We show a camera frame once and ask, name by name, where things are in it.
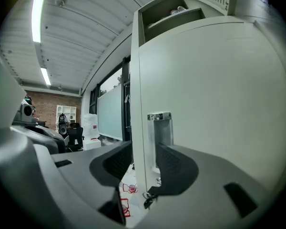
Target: white bookshelf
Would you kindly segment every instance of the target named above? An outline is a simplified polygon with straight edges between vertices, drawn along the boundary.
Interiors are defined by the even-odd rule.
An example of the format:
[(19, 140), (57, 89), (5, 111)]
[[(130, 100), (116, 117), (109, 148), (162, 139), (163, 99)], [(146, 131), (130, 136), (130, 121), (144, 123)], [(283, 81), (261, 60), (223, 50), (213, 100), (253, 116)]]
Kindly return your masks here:
[(61, 113), (64, 113), (68, 117), (70, 123), (76, 123), (76, 107), (57, 105), (56, 120)]

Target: red drawing on paper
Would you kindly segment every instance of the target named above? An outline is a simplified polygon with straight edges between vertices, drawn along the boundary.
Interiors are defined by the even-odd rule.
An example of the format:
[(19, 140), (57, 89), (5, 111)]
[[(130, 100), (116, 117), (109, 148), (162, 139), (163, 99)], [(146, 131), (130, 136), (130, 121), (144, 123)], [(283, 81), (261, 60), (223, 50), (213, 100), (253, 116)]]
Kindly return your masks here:
[(129, 204), (127, 198), (121, 199), (122, 209), (125, 217), (130, 217)]
[(123, 192), (129, 192), (129, 193), (136, 193), (138, 191), (138, 188), (135, 185), (129, 185), (122, 184)]

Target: brick wall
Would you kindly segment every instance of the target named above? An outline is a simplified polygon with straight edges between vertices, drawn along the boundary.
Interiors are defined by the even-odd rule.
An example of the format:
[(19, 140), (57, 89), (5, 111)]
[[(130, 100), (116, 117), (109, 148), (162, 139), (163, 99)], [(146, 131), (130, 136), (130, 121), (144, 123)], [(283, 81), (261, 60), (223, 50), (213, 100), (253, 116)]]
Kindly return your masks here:
[(56, 130), (56, 106), (66, 105), (76, 107), (76, 122), (81, 123), (82, 99), (59, 94), (49, 94), (26, 91), (32, 98), (32, 104), (36, 108), (36, 115), (41, 121), (46, 121), (46, 126)]

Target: white plastic bag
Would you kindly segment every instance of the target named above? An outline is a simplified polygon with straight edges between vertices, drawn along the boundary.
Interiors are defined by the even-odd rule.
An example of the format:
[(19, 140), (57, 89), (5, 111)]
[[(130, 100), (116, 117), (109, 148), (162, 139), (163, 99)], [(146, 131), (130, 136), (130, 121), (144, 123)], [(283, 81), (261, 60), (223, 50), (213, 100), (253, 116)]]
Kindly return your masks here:
[(84, 114), (82, 135), (85, 137), (85, 140), (98, 138), (100, 136), (96, 114)]

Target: white ceiling panel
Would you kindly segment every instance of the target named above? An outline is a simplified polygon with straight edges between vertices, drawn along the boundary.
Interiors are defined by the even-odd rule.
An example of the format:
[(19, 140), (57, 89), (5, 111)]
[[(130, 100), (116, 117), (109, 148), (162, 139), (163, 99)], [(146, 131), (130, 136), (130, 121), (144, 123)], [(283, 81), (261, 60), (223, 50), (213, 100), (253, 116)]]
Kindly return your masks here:
[(151, 0), (45, 0), (41, 44), (31, 36), (32, 0), (23, 0), (0, 31), (0, 50), (15, 77), (45, 85), (46, 67), (53, 87), (79, 90), (99, 58), (128, 28), (133, 13)]

